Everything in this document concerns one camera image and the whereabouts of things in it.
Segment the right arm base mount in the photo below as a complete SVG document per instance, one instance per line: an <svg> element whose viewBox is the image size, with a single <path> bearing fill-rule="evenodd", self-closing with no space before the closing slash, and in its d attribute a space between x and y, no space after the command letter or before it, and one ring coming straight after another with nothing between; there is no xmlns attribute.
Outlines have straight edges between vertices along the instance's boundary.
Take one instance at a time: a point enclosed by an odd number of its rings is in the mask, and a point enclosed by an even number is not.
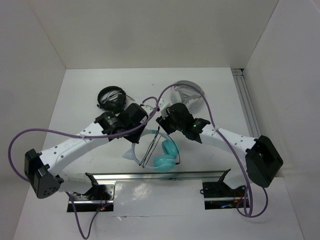
<svg viewBox="0 0 320 240"><path fill-rule="evenodd" d="M222 181L203 182L199 191L204 197L205 210L235 209L244 207L244 185L231 189Z"/></svg>

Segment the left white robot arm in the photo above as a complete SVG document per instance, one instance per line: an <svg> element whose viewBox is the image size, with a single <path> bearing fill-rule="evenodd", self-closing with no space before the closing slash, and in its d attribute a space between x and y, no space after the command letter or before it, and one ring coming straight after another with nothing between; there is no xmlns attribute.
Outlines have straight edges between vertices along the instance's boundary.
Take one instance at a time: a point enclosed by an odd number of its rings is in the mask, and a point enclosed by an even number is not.
<svg viewBox="0 0 320 240"><path fill-rule="evenodd" d="M31 149L24 156L24 174L35 195L47 198L56 192L71 192L92 200L103 189L91 173L69 174L63 170L91 150L116 138L137 143L151 116L151 107L131 103L123 112L115 115L106 111L98 116L75 138L41 152Z"/></svg>

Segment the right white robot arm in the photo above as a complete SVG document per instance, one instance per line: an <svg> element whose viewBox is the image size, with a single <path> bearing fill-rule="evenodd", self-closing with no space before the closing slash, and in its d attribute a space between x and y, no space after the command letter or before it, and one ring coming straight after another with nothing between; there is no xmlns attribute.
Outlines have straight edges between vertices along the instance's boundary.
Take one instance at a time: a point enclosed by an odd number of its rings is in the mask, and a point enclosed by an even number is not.
<svg viewBox="0 0 320 240"><path fill-rule="evenodd" d="M262 188L268 188L284 164L273 142L264 135L259 138L243 136L214 127L203 118L194 118L183 103L160 103L161 116L156 119L168 134L181 132L188 140L211 145L226 152L236 153L248 179Z"/></svg>

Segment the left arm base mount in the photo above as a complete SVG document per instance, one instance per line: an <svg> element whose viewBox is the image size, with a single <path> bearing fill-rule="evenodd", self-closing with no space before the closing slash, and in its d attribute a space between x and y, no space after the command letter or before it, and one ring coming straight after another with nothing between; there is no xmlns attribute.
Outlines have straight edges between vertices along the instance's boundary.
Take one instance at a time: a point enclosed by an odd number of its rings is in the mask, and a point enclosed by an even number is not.
<svg viewBox="0 0 320 240"><path fill-rule="evenodd" d="M113 212L115 188L116 182L107 180L99 182L85 195L76 192L70 195L78 213L94 213L98 209L100 212Z"/></svg>

